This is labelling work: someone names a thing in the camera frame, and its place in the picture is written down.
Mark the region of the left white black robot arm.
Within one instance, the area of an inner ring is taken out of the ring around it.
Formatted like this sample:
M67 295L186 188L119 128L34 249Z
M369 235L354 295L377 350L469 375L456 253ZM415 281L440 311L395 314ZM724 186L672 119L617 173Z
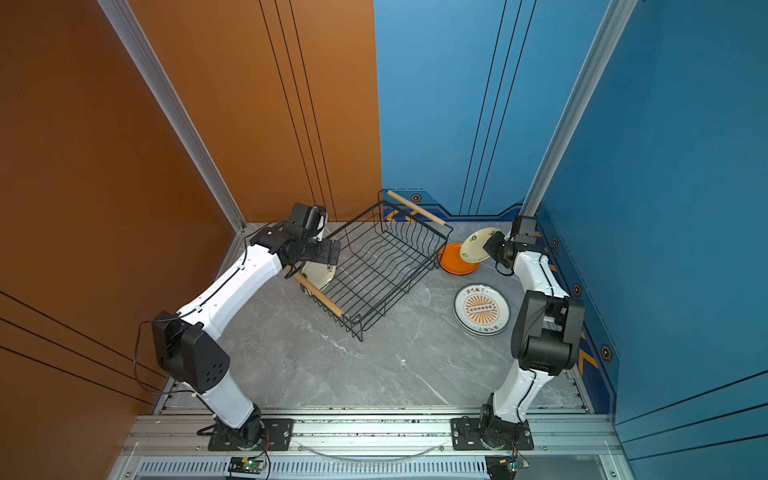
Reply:
M308 262L338 263L339 242L323 236L327 220L323 206L295 204L287 219L246 235L239 259L200 296L150 322L158 365L191 389L213 414L215 429L241 449L256 447L264 427L218 340L246 301L282 270L292 277Z

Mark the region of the beige plate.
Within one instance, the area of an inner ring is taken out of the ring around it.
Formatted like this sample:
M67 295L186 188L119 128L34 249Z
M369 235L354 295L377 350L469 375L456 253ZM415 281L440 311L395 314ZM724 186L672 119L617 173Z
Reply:
M498 228L480 229L462 243L460 257L469 264L482 263L491 257L495 258L505 241L505 234Z

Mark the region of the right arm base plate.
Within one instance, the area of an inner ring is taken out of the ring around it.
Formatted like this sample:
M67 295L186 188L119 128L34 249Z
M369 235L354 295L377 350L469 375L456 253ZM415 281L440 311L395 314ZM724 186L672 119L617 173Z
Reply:
M456 451L532 451L533 436L527 422L497 421L482 426L479 418L468 416L450 420L452 447Z

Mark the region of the black wire dish rack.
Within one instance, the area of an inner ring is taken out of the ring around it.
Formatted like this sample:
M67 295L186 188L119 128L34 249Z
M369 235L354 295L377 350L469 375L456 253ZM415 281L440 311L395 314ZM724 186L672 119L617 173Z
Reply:
M336 273L322 291L344 315L314 302L347 333L367 332L440 264L453 227L440 226L386 194L328 235L341 244Z

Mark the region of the white plate red dotted pattern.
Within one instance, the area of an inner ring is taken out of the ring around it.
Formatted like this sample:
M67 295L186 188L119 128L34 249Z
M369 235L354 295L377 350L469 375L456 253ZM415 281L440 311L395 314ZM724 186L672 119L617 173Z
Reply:
M470 284L460 289L454 297L453 310L461 327L483 337L502 333L511 318L506 298L485 284Z

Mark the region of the cream plate dark rim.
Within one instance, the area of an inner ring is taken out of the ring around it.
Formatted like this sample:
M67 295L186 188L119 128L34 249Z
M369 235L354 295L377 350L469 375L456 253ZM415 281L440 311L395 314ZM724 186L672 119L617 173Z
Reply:
M336 267L316 262L307 262L301 273L316 289L323 291L334 279Z

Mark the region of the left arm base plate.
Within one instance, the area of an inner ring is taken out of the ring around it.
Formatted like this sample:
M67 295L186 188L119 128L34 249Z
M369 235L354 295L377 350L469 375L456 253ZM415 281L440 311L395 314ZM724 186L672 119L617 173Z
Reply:
M247 421L239 429L221 422L204 427L198 433L209 433L209 451L283 452L289 449L295 422L290 418L259 418Z

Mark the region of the orange plate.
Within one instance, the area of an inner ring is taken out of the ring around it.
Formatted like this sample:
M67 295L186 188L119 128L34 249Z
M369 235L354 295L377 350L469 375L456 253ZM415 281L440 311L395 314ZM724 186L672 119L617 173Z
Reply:
M462 242L453 242L440 250L440 267L442 270L451 275L464 276L475 272L480 267L479 263L469 263L462 258L462 246Z

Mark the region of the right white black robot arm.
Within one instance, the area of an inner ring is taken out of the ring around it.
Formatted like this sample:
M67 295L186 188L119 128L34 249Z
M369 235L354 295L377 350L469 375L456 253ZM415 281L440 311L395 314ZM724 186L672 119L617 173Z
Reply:
M548 250L537 243L537 220L518 216L507 236L495 233L484 245L496 263L511 270L524 298L511 337L512 367L482 406L480 439L489 449L526 449L532 442L528 410L542 388L577 361L585 318L582 300L572 298L553 273Z

